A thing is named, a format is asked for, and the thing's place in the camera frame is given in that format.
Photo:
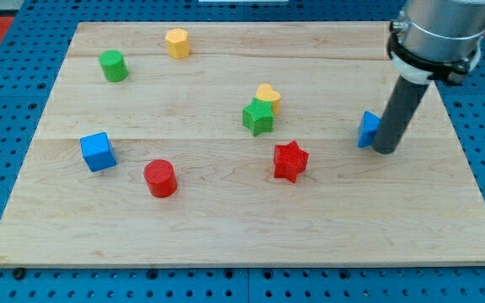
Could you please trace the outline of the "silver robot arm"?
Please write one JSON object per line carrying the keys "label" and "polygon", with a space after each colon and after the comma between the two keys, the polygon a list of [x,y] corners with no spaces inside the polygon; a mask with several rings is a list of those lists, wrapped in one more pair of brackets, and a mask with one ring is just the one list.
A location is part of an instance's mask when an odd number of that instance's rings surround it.
{"label": "silver robot arm", "polygon": [[389,31],[387,53],[403,79],[460,85],[481,58],[485,0],[407,0]]}

